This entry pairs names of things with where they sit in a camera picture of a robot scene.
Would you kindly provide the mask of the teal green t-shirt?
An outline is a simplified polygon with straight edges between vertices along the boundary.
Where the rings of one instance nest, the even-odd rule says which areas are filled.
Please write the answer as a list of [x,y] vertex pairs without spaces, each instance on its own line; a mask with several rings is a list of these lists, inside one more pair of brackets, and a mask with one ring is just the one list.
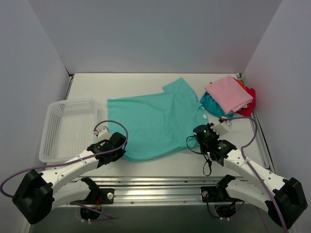
[[108,99],[111,133],[128,130],[124,159],[147,161],[197,145],[192,130],[208,124],[206,110],[191,86],[179,78],[163,92]]

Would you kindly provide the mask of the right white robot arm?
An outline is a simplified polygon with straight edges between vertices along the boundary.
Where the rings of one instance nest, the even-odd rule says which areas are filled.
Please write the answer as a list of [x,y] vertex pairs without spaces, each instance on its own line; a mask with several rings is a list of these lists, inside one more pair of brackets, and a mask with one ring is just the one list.
[[246,201],[266,211],[274,223],[289,230],[308,207],[301,182],[274,174],[246,157],[229,141],[220,140],[220,135],[227,132],[224,123],[193,129],[203,155],[248,180],[244,183],[226,175],[216,184],[216,196],[221,200]]

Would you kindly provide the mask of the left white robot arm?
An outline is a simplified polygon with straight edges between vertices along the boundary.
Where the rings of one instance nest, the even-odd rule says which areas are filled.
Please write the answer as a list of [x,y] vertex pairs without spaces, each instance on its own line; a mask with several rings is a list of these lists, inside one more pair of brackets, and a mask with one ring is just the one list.
[[98,204],[107,195],[91,178],[84,177],[78,181],[76,178],[123,157],[126,144],[124,135],[113,133],[109,139],[90,145],[60,166],[42,172],[30,170],[13,196],[14,205],[33,225],[61,205],[75,201],[79,204]]

